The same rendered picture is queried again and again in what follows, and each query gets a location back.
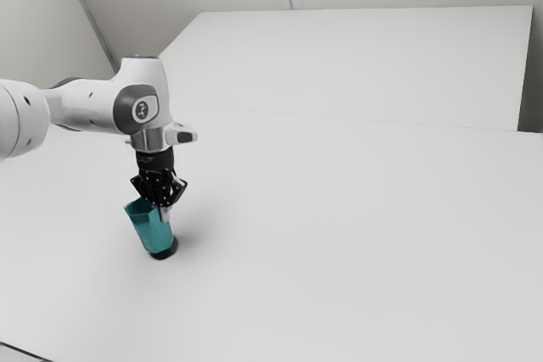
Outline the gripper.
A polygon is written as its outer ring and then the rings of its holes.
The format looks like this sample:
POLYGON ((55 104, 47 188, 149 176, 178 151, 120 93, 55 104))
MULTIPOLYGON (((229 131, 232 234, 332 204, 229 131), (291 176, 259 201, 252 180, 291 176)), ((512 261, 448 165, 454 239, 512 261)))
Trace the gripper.
POLYGON ((173 148, 157 153, 136 151, 137 175, 131 178, 140 197, 158 206, 163 223, 170 221, 170 207, 179 201, 188 183, 175 172, 173 148))

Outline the teal faceted mug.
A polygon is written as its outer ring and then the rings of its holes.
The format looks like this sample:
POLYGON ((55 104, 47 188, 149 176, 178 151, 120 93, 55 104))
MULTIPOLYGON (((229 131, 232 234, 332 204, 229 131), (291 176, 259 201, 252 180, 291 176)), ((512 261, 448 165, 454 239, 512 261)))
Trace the teal faceted mug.
POLYGON ((124 206, 144 249, 148 253, 159 253, 171 247, 174 236, 170 223, 161 219, 160 210, 143 198, 124 206))

